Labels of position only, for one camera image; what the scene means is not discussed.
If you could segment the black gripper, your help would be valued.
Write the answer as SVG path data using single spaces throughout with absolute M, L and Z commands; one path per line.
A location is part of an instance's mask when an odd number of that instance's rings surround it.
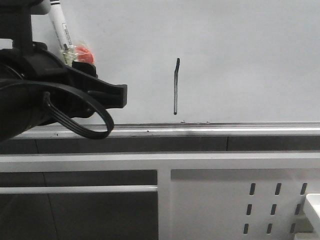
M 96 67 L 87 62 L 73 61 L 65 65 L 58 57 L 48 51 L 43 42 L 29 42 L 29 52 L 14 45 L 14 70 L 17 79 L 63 84 L 77 88 L 97 100 L 106 109 L 122 109 L 127 105 L 128 86 L 110 84 L 98 78 Z M 44 118 L 37 96 L 28 96 L 21 90 L 14 92 L 14 116 L 18 119 Z M 55 103 L 71 118 L 89 118 L 94 112 L 86 103 L 58 91 Z

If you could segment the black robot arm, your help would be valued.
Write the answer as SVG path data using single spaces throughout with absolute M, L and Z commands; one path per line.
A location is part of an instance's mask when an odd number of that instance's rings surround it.
M 32 15 L 51 18 L 63 59 L 33 40 Z M 127 104 L 128 87 L 98 78 L 96 67 L 80 59 L 58 0 L 3 0 L 0 37 L 12 42 L 0 51 L 0 139 L 59 123 L 88 139 L 104 139 L 114 129 L 108 109 Z

